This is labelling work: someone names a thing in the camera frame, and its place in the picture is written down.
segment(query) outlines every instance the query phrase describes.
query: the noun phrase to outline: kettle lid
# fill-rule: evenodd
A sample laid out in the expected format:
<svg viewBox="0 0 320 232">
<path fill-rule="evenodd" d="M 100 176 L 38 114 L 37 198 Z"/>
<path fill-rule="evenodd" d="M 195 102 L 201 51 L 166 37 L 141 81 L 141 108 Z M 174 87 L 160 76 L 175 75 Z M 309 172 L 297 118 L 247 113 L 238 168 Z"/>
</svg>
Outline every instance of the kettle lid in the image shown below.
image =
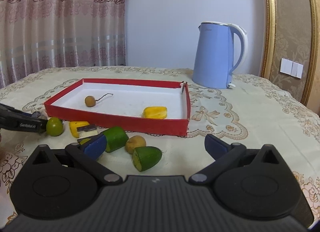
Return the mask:
<svg viewBox="0 0 320 232">
<path fill-rule="evenodd" d="M 217 25 L 221 25 L 221 26 L 230 26 L 231 25 L 231 23 L 222 23 L 222 22 L 218 22 L 218 21 L 203 21 L 203 22 L 201 22 L 201 24 L 217 24 Z"/>
</svg>

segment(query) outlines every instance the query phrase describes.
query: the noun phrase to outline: electric kettle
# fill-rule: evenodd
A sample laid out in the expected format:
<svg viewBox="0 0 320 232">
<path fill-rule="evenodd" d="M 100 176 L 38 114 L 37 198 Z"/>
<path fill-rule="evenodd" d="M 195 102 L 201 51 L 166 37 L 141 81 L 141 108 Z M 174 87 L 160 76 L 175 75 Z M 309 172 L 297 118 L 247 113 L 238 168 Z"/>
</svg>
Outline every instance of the electric kettle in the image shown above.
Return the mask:
<svg viewBox="0 0 320 232">
<path fill-rule="evenodd" d="M 247 32 L 232 23 L 202 22 L 192 80 L 208 88 L 224 89 L 231 83 L 232 72 L 244 62 L 248 52 Z M 241 42 L 241 54 L 234 61 L 234 33 Z"/>
</svg>

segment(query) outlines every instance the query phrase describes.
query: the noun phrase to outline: white tray bottom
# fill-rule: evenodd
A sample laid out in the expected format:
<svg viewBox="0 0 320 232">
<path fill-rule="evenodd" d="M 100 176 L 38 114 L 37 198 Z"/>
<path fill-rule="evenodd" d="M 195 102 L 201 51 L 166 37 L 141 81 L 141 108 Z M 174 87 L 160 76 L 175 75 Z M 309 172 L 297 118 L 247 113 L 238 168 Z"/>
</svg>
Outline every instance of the white tray bottom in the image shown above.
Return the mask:
<svg viewBox="0 0 320 232">
<path fill-rule="evenodd" d="M 141 117 L 143 110 L 148 106 L 165 106 L 168 110 L 166 119 L 186 119 L 186 94 L 185 90 L 182 94 L 180 92 L 180 88 L 83 83 L 52 105 L 130 117 Z M 87 96 L 91 95 L 97 100 L 106 93 L 112 93 L 113 96 L 105 96 L 94 107 L 84 104 Z"/>
</svg>

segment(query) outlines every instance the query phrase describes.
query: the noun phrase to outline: green lime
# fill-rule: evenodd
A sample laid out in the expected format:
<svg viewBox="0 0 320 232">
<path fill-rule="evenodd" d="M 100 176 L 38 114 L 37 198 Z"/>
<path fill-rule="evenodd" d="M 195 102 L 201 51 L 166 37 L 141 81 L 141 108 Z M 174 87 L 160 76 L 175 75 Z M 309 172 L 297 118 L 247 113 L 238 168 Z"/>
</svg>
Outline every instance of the green lime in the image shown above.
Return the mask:
<svg viewBox="0 0 320 232">
<path fill-rule="evenodd" d="M 47 134 L 50 136 L 58 136 L 63 132 L 63 123 L 57 117 L 51 117 L 46 125 Z"/>
<path fill-rule="evenodd" d="M 125 131 L 119 126 L 104 130 L 102 133 L 107 138 L 106 152 L 112 152 L 125 146 L 125 143 L 129 139 Z"/>
<path fill-rule="evenodd" d="M 133 165 L 138 171 L 145 171 L 155 166 L 162 157 L 162 151 L 159 148 L 146 146 L 137 147 L 133 151 Z"/>
<path fill-rule="evenodd" d="M 90 141 L 91 139 L 89 138 L 85 138 L 83 140 L 81 140 L 79 143 L 82 145 L 82 144 L 85 144 L 86 142 Z"/>
</svg>

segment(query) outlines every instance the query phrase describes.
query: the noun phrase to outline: wall switch panel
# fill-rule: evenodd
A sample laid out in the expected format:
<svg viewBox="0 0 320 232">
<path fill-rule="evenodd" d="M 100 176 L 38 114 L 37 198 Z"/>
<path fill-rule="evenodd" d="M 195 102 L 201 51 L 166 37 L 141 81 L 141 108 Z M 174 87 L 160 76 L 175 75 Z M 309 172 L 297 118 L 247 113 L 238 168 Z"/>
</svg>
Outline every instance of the wall switch panel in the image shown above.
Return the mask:
<svg viewBox="0 0 320 232">
<path fill-rule="evenodd" d="M 298 64 L 297 77 L 300 79 L 302 78 L 302 71 L 303 71 L 303 65 Z"/>
<path fill-rule="evenodd" d="M 291 60 L 281 58 L 280 72 L 293 77 L 302 78 L 303 65 Z"/>
<path fill-rule="evenodd" d="M 292 75 L 293 77 L 297 77 L 297 72 L 298 72 L 298 63 L 293 62 L 290 75 Z"/>
<path fill-rule="evenodd" d="M 288 59 L 281 59 L 280 72 L 284 74 L 291 75 L 293 62 Z"/>
</svg>

